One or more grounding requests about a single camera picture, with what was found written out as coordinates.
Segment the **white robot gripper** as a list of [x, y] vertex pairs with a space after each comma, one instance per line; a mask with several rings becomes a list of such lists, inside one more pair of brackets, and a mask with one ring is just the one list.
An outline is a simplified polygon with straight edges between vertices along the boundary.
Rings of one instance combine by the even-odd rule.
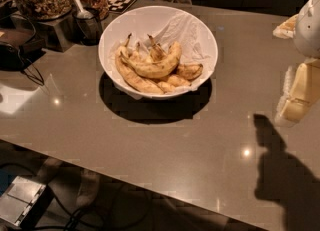
[[292, 39], [307, 58], [285, 73], [283, 94], [276, 108], [275, 123], [291, 127], [299, 123], [320, 99], [320, 0], [308, 0], [295, 14], [278, 25], [273, 35]]

